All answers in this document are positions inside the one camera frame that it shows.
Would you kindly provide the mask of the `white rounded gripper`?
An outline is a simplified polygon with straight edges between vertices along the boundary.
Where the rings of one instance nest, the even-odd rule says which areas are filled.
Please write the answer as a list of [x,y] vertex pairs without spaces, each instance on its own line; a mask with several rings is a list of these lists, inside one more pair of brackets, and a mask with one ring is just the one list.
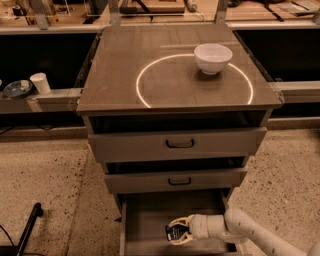
[[222,215],[195,214],[177,218],[169,223],[169,227],[176,225],[189,226],[191,234],[187,232],[171,234],[169,238],[172,245],[183,245],[192,241],[193,238],[196,240],[218,238],[227,231]]

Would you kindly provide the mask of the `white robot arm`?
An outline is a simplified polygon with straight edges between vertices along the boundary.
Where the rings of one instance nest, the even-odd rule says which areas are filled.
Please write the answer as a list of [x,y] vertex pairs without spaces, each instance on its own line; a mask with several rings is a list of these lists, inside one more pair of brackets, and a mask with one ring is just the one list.
[[228,208],[223,215],[181,217],[171,221],[165,230],[173,245],[213,238],[227,243],[249,239],[267,256],[320,256],[319,242],[303,252],[256,223],[239,208]]

